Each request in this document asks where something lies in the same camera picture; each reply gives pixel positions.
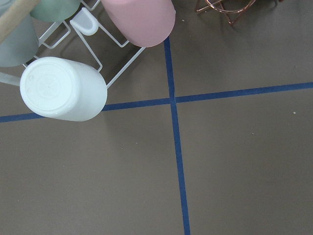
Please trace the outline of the pink plastic cup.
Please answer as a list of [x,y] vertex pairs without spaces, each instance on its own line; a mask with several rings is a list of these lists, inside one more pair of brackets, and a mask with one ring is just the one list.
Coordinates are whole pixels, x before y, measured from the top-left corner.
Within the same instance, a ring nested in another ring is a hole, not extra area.
[[172,32],[176,11],[170,0],[103,0],[114,25],[132,44],[154,47]]

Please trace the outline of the white plastic cup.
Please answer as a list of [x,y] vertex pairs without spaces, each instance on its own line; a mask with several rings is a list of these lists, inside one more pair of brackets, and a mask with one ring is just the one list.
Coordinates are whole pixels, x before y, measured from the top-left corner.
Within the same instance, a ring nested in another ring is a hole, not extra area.
[[95,68],[57,57],[32,62],[22,73],[20,93],[34,113],[67,121],[94,118],[108,97],[106,82]]

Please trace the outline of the green plastic cup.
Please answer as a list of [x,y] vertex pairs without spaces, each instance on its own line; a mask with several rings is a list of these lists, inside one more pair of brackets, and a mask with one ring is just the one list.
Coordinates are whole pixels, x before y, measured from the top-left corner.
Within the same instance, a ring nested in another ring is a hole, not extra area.
[[74,14],[80,3],[80,0],[41,0],[30,15],[44,22],[61,22]]

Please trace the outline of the grey-blue plastic cup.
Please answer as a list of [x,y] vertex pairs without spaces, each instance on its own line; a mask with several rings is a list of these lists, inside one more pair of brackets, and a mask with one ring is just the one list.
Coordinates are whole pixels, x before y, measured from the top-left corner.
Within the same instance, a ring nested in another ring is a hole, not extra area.
[[15,67],[28,62],[37,53],[39,41],[28,15],[0,45],[0,66]]

